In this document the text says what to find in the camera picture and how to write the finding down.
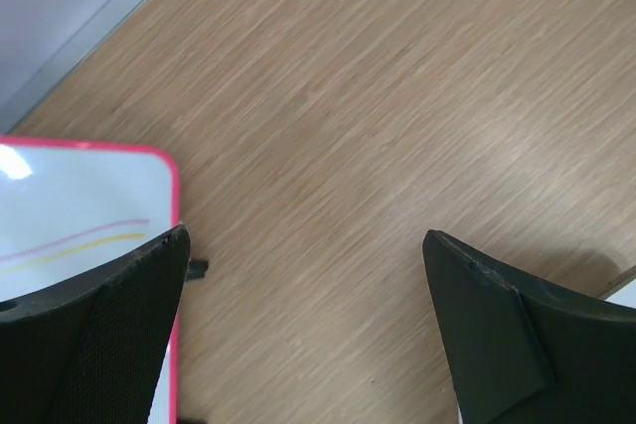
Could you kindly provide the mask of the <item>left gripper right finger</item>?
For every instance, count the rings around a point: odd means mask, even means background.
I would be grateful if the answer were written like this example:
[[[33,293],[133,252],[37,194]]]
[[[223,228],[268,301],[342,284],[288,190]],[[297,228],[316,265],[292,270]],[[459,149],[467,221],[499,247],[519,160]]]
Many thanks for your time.
[[[459,422],[634,422],[633,273],[594,298],[440,230],[422,255]]]

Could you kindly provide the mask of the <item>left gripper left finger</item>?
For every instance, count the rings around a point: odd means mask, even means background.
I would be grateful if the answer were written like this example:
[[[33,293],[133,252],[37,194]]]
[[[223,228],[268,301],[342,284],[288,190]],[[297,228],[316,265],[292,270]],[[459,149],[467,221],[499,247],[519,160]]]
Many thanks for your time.
[[[190,259],[179,224],[1,303],[4,423],[145,423]]]

